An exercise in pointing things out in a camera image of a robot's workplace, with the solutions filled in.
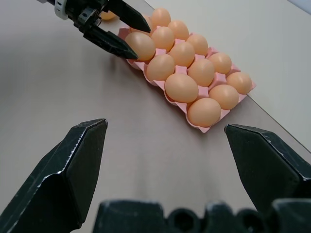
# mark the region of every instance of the egg tray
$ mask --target egg tray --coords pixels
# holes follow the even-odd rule
[[[123,40],[127,37],[127,35],[130,33],[130,29],[129,28],[120,28],[119,29],[119,33],[118,33],[118,36],[120,38],[122,38]],[[174,45],[175,44],[178,44],[180,42],[184,42],[184,40],[179,40],[179,39],[175,39],[175,42],[174,42]],[[155,56],[158,56],[158,55],[163,55],[163,54],[166,54],[167,51],[166,50],[162,50],[162,49],[156,49],[155,50]],[[214,47],[209,47],[208,48],[208,51],[207,51],[207,55],[206,56],[203,56],[203,55],[198,55],[196,54],[195,57],[194,57],[194,61],[197,61],[197,60],[200,60],[200,59],[206,59],[206,58],[209,58],[211,55],[213,54],[216,54],[218,53],[218,51],[214,48]],[[165,87],[164,87],[164,83],[165,81],[150,81],[147,79],[146,77],[146,69],[147,69],[147,66],[149,64],[150,61],[147,61],[147,62],[139,62],[139,61],[134,61],[134,60],[127,60],[128,63],[135,69],[138,69],[138,70],[142,70],[143,71],[143,74],[144,74],[144,77],[146,79],[146,81],[148,83],[150,83],[151,85],[153,86],[158,86],[160,87],[163,92],[164,92],[164,96],[166,98],[166,100],[171,103],[172,105],[175,105],[175,106],[178,106],[186,115],[186,119],[187,119],[187,122],[194,128],[197,128],[199,129],[201,132],[203,133],[206,133],[210,127],[200,127],[200,126],[195,126],[193,124],[190,123],[190,121],[188,120],[188,117],[187,117],[187,111],[188,111],[188,108],[191,106],[191,104],[193,103],[180,103],[180,102],[176,102],[174,100],[172,100],[167,94],[166,94],[166,91],[165,91]],[[199,96],[197,98],[198,99],[201,99],[201,98],[206,98],[208,97],[208,93],[209,91],[215,87],[215,86],[218,86],[218,85],[221,85],[221,84],[226,84],[226,77],[232,73],[235,73],[235,72],[240,72],[240,69],[238,67],[236,67],[233,63],[232,63],[232,66],[231,66],[231,70],[229,71],[229,73],[227,73],[226,75],[225,74],[220,74],[220,73],[215,73],[214,74],[214,79],[212,81],[212,83],[208,86],[208,87],[203,87],[203,86],[198,86],[199,87]],[[181,74],[188,74],[188,69],[187,67],[181,67],[181,66],[175,66],[175,71],[174,73],[181,73]],[[252,88],[251,90],[253,90],[254,88],[256,87],[256,84],[254,82],[252,82]],[[239,94],[239,103],[246,97],[247,95],[242,95],[242,94]],[[230,112],[230,110],[225,110],[225,109],[222,109],[221,110],[221,116],[219,118],[219,120],[217,122],[215,122],[214,124],[217,124],[221,119],[223,119],[228,113]]]

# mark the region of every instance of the egg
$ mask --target egg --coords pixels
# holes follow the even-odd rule
[[[211,89],[209,97],[216,100],[220,107],[226,110],[234,108],[239,103],[237,90],[226,84],[218,85]]]
[[[226,80],[227,84],[234,87],[240,94],[246,95],[252,89],[252,80],[244,72],[230,74]]]
[[[108,11],[108,12],[102,12],[101,13],[101,18],[102,20],[111,20],[113,19],[114,17],[116,17],[116,15],[114,13],[112,13],[111,11]]]
[[[146,20],[146,22],[148,23],[149,28],[150,28],[150,30],[151,30],[151,32],[152,32],[152,31],[153,31],[153,27],[152,27],[151,20],[149,19],[148,16],[145,16],[145,15],[142,15],[142,16],[145,18],[145,20]],[[150,32],[150,33],[147,33],[147,32],[144,32],[144,31],[137,30],[137,29],[135,29],[135,28],[130,28],[130,31],[133,32],[133,33],[134,33],[134,32],[144,33],[144,34],[146,34],[146,35],[148,35],[148,36],[151,35],[151,32]]]
[[[137,54],[140,61],[148,61],[156,52],[154,41],[143,33],[129,33],[125,42]]]
[[[201,127],[209,127],[215,124],[221,115],[221,107],[216,100],[202,98],[194,102],[187,111],[187,117],[191,124]]]
[[[231,70],[232,61],[222,52],[211,55],[208,59],[214,64],[217,73],[226,74]]]
[[[174,70],[174,59],[168,54],[159,55],[155,56],[148,64],[146,69],[146,77],[150,81],[165,81],[174,73]]]
[[[156,8],[150,17],[152,26],[156,28],[156,26],[164,26],[167,27],[171,22],[171,16],[168,10],[165,8]]]
[[[207,50],[208,50],[208,43],[204,36],[199,35],[199,34],[193,34],[189,36],[189,38],[187,39],[187,42],[192,44],[196,54],[206,56]]]
[[[188,75],[192,77],[199,86],[209,86],[214,79],[214,65],[207,59],[197,60],[188,69]]]
[[[174,45],[174,33],[168,27],[158,27],[151,35],[155,47],[169,52]]]
[[[173,46],[169,55],[173,57],[177,66],[189,67],[194,60],[195,52],[192,44],[181,42]]]
[[[169,23],[168,27],[172,29],[175,39],[187,40],[189,31],[186,25],[180,20],[174,20]]]
[[[199,95],[195,81],[186,74],[172,74],[164,84],[166,94],[176,102],[190,103]]]

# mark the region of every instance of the egg carton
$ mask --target egg carton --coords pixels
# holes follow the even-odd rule
[[[128,36],[129,33],[130,33],[130,29],[129,28],[120,28],[118,36],[124,40]],[[174,45],[176,45],[178,43],[181,43],[181,42],[184,42],[184,40],[175,39]],[[166,54],[166,53],[167,53],[166,50],[162,50],[162,49],[156,49],[155,50],[155,56],[163,55],[163,54]],[[214,47],[209,47],[206,56],[196,54],[195,57],[194,57],[194,61],[197,61],[197,60],[200,60],[200,59],[209,58],[211,55],[216,54],[216,53],[218,53],[218,51]],[[152,59],[150,59],[149,61],[146,61],[146,62],[140,62],[140,61],[134,61],[134,60],[127,60],[127,61],[133,68],[141,70],[143,72],[144,77],[145,77],[145,79],[146,79],[146,81],[148,83],[150,83],[153,86],[158,86],[158,87],[160,87],[163,90],[163,93],[164,93],[164,96],[165,96],[166,100],[169,103],[171,103],[172,105],[178,106],[185,113],[187,122],[192,127],[196,128],[196,129],[199,129],[203,133],[206,133],[213,125],[217,124],[221,119],[223,119],[230,112],[230,110],[222,109],[221,110],[221,116],[220,116],[219,120],[217,122],[215,122],[213,125],[211,125],[210,127],[200,127],[200,126],[195,126],[195,125],[191,124],[191,122],[188,120],[188,117],[187,117],[187,111],[188,111],[188,108],[191,106],[191,104],[193,102],[192,103],[176,102],[176,101],[172,100],[166,94],[165,87],[164,87],[165,81],[156,81],[156,80],[150,81],[150,80],[147,79],[147,77],[146,77],[146,69],[147,69],[147,66],[148,66],[148,64],[149,64],[149,62],[151,60]],[[230,74],[235,73],[235,72],[240,72],[240,69],[236,65],[234,65],[232,63],[231,70],[229,71],[229,73],[227,73],[226,75],[225,74],[220,74],[220,73],[215,73],[214,74],[214,79],[213,79],[212,83],[208,87],[203,87],[203,86],[199,86],[198,85],[198,87],[199,87],[199,96],[198,96],[197,100],[201,99],[201,98],[208,97],[209,91],[212,88],[214,88],[215,86],[218,86],[218,85],[221,85],[221,84],[226,84],[226,77],[228,75],[230,75]],[[188,74],[188,68],[187,67],[181,67],[181,66],[175,66],[174,73]],[[251,90],[253,90],[255,87],[256,87],[256,84],[254,82],[252,82]],[[247,95],[239,94],[239,103],[246,96]]]

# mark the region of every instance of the beige table surface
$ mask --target beige table surface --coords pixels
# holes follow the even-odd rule
[[[152,12],[142,0],[128,2]],[[119,26],[103,25],[114,32]],[[49,4],[2,0],[0,31],[0,212],[72,126],[95,118],[108,119],[104,154],[87,220],[76,232],[91,232],[106,199],[157,200],[166,214],[188,207],[201,215],[210,200],[253,207],[223,131],[227,123],[271,130],[311,162],[249,97],[207,134],[192,128],[140,72],[82,38]]]

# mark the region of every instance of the robotic arm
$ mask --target robotic arm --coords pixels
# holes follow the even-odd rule
[[[122,0],[38,0],[54,5],[55,13],[63,20],[71,19],[73,25],[83,33],[83,37],[109,53],[126,59],[138,59],[128,44],[99,28],[102,11],[111,11],[131,28],[150,32],[144,17]]]
[[[0,216],[0,233],[69,233],[84,223],[95,191],[107,121],[74,126],[46,154]],[[203,218],[156,202],[101,203],[93,233],[310,233],[311,166],[272,132],[225,128],[241,182],[257,211],[222,202]]]

